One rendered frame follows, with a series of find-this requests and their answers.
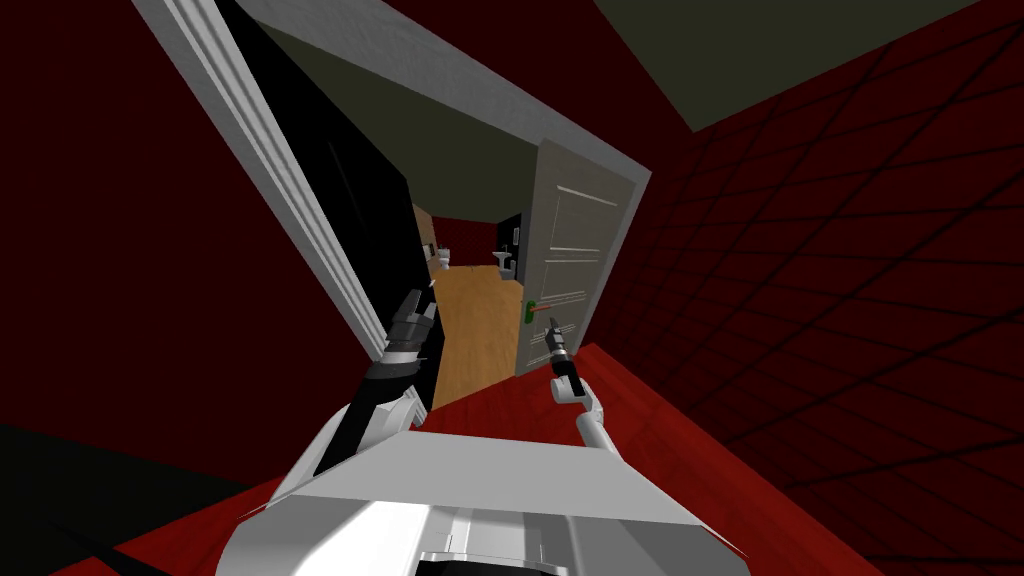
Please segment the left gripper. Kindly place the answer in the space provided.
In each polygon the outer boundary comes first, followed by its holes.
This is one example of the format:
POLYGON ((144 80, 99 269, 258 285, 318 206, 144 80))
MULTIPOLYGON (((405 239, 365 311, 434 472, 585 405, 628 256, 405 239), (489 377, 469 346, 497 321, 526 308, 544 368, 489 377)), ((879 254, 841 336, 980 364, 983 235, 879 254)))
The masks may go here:
POLYGON ((396 316, 387 333, 386 360, 416 360, 423 343, 433 327, 437 304, 430 302, 417 314, 422 291, 412 289, 403 299, 399 315, 396 316))

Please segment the grey panelled door leaf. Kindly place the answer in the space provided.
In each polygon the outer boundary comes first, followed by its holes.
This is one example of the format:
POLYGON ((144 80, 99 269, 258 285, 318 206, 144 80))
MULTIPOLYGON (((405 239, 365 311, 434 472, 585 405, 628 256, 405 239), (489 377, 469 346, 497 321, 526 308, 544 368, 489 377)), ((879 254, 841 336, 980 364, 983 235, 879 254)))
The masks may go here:
POLYGON ((635 188, 634 181, 559 143, 540 143, 520 248, 523 297, 516 375, 547 363, 550 317, 560 325, 567 349, 580 343, 635 188), (550 305, 531 324, 524 323, 528 300, 550 305))

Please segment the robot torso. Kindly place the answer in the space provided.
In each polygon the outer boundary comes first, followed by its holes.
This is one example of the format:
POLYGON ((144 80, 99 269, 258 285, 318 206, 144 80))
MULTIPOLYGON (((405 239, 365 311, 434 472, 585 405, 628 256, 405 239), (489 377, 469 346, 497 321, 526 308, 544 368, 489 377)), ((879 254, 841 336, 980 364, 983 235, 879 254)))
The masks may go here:
POLYGON ((242 522, 215 576, 751 576, 616 454, 401 431, 242 522))

